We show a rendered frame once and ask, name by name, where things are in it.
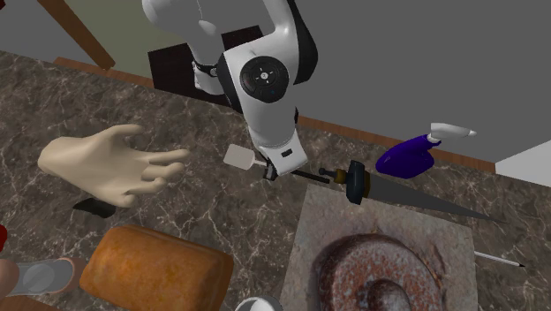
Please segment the brown wooden beam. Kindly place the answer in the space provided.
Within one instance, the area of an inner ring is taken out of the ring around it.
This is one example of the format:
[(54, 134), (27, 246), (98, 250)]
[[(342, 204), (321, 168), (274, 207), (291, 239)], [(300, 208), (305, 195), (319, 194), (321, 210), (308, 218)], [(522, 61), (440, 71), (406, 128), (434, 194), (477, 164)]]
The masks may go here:
[(108, 71), (115, 66), (115, 60), (65, 0), (37, 0), (37, 2), (100, 68)]

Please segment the dark robot stand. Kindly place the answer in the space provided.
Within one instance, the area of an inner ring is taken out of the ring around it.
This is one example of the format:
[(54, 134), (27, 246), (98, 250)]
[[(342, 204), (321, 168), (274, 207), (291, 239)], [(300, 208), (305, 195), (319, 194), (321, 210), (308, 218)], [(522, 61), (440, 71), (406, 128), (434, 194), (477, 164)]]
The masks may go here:
[[(261, 38), (259, 26), (242, 28), (221, 35), (225, 49)], [(192, 52), (186, 43), (148, 52), (154, 88), (177, 95), (230, 107), (224, 95), (209, 95), (194, 86)]]

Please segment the orange bread loaf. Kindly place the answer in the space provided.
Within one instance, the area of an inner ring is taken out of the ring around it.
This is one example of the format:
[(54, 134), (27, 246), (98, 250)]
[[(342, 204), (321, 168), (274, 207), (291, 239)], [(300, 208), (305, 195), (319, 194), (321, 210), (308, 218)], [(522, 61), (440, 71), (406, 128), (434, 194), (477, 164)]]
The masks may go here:
[(232, 271), (222, 251), (128, 224), (107, 231), (79, 285), (130, 311), (219, 311)]

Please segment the white pen black tip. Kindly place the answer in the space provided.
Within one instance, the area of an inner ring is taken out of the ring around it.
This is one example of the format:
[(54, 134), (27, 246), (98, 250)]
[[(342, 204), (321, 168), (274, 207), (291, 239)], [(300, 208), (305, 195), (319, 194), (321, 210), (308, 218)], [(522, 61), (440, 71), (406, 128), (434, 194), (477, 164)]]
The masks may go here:
[(474, 254), (478, 257), (481, 257), (481, 258), (485, 258), (485, 259), (488, 259), (488, 260), (493, 260), (493, 261), (496, 261), (496, 262), (509, 264), (511, 266), (521, 267), (521, 268), (525, 267), (525, 265), (520, 263), (520, 262), (514, 262), (514, 261), (511, 261), (511, 260), (503, 259), (501, 257), (493, 256), (493, 255), (490, 255), (490, 254), (484, 254), (484, 253), (481, 253), (481, 252), (478, 252), (478, 251), (474, 251)]

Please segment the beige hand sculpture black base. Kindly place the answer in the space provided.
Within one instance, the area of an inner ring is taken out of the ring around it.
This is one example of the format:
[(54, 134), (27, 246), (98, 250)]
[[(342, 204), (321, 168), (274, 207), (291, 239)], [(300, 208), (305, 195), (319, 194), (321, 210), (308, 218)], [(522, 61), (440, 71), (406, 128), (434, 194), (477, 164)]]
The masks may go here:
[(163, 152), (128, 147), (125, 138), (144, 132), (141, 125), (113, 125), (83, 138), (59, 137), (40, 153), (38, 167), (100, 201), (130, 208), (140, 194), (159, 193), (185, 168), (187, 149)]

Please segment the grey dagger black guard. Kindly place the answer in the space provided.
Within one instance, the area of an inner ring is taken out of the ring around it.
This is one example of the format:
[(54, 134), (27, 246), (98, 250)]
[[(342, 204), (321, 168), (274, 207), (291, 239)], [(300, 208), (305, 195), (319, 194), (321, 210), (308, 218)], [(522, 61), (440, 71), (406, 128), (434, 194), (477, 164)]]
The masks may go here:
[(497, 220), (491, 216), (373, 175), (366, 171), (363, 163), (358, 161), (351, 160), (347, 171), (342, 169), (328, 171), (324, 168), (319, 168), (319, 173), (330, 176), (337, 184), (345, 185), (348, 201), (357, 205), (364, 198), (367, 198), (504, 224), (504, 221)]

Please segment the white bowl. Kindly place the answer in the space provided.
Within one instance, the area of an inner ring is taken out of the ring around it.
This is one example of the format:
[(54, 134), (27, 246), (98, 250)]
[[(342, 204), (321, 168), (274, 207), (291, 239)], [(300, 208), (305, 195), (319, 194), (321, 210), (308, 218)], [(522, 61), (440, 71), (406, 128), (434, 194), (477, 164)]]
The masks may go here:
[(272, 296), (259, 296), (241, 301), (234, 311), (283, 311), (283, 307)]

